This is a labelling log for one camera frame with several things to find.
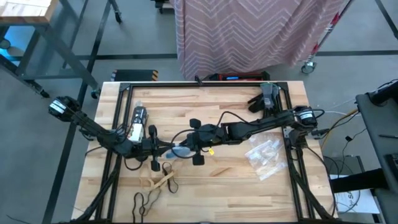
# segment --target caster wheel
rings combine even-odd
[[[7,50],[11,47],[11,42],[7,39],[3,39],[0,41],[0,49]]]
[[[43,98],[50,98],[50,95],[49,95],[46,91],[44,91],[44,90],[42,90],[42,91],[40,92],[40,95],[41,95]]]
[[[122,17],[121,17],[121,13],[120,12],[115,12],[114,16],[116,18],[116,21],[121,24],[122,23]]]
[[[98,97],[100,96],[100,94],[101,94],[101,90],[99,89],[99,90],[93,90],[93,91],[91,91],[91,97],[93,98],[93,99],[98,99]]]
[[[315,70],[317,64],[315,62],[307,62],[301,67],[301,72],[304,74],[312,73]]]

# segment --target clear plastic bag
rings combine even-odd
[[[260,180],[264,180],[287,167],[282,153],[282,136],[272,133],[260,133],[249,139],[254,147],[245,156],[256,171]]]

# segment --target striped fabric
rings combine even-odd
[[[305,60],[344,0],[171,0],[185,79]]]

